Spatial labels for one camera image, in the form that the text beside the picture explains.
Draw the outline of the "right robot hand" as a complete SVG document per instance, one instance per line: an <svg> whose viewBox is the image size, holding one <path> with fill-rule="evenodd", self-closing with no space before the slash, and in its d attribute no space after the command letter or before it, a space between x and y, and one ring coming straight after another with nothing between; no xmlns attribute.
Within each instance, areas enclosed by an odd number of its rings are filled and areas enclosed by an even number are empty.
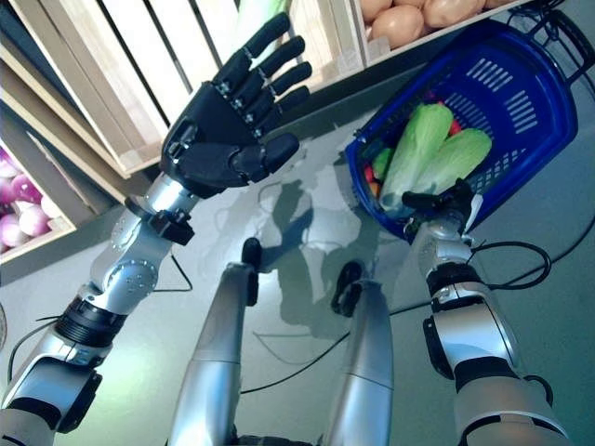
<svg viewBox="0 0 595 446"><path fill-rule="evenodd" d="M438 195L407 191L402 195L402 203L423 216L454 215L466 222L471 214L473 197L470 185L458 178L454 186Z"/></svg>

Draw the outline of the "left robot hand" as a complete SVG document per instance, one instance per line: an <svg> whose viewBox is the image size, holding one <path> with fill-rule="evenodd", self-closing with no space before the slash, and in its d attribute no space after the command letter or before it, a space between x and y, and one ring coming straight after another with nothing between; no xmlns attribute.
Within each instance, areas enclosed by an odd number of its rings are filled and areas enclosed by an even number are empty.
<svg viewBox="0 0 595 446"><path fill-rule="evenodd" d="M256 61L290 27L286 13L275 15L201 84L165 137L159 163L165 175L209 198L261 181L297 152L293 134L269 133L310 96L302 84L312 74L307 61L281 70L304 52L305 41L294 36Z"/></svg>

